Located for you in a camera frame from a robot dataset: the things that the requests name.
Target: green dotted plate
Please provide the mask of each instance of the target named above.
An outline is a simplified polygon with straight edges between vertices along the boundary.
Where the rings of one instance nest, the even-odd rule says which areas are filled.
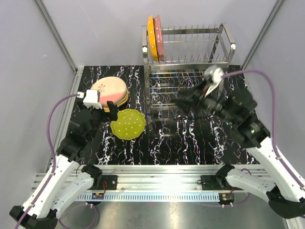
[[[112,121],[110,124],[114,135],[119,139],[132,140],[145,129],[144,115],[134,109],[125,109],[118,112],[118,120]]]

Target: orange plate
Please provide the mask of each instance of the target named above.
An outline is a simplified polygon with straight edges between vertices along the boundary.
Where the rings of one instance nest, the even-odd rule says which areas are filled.
[[[126,94],[126,83],[119,77],[108,76],[101,78],[91,87],[91,90],[100,91],[100,103],[107,105],[107,101],[119,102]]]
[[[159,61],[156,46],[156,37],[154,35],[153,16],[150,16],[147,21],[148,39],[151,47],[151,54],[154,61]]]

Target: wire rack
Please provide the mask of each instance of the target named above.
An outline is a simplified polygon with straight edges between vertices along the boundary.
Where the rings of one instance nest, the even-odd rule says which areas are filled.
[[[146,26],[142,27],[146,111],[177,109],[172,99],[178,90],[198,84],[204,70],[217,64],[226,70],[235,52],[235,41],[227,23],[190,28],[162,28],[165,61],[151,56]]]

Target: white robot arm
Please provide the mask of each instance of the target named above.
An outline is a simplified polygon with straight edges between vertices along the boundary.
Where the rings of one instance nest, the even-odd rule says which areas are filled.
[[[269,78],[261,71],[251,71]],[[216,173],[220,187],[228,185],[241,188],[269,203],[280,216],[290,219],[305,214],[305,180],[291,166],[270,138],[270,132],[253,113],[257,106],[246,89],[234,90],[226,100],[214,97],[212,91],[225,77],[221,68],[209,67],[203,74],[205,80],[195,87],[179,91],[174,102],[185,113],[196,107],[212,113],[231,126],[230,137],[246,148],[266,169],[273,182],[252,177],[235,169],[232,165],[223,166]]]
[[[26,229],[54,229],[63,212],[79,195],[90,188],[103,187],[105,176],[102,171],[93,165],[87,165],[73,182],[61,190],[81,159],[90,154],[91,141],[100,123],[117,120],[117,106],[107,101],[110,112],[106,113],[99,103],[99,97],[96,90],[78,93],[77,104],[81,111],[71,118],[71,131],[57,150],[55,170],[51,166],[30,198],[22,206],[14,206],[10,211],[10,215],[16,221],[21,220],[21,225]]]

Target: pink plate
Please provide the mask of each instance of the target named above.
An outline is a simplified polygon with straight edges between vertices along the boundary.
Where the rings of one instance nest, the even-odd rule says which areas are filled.
[[[163,38],[161,31],[162,27],[161,27],[161,21],[159,15],[153,19],[153,25],[154,25],[154,35],[156,37],[156,45],[157,45],[159,61],[165,61]]]

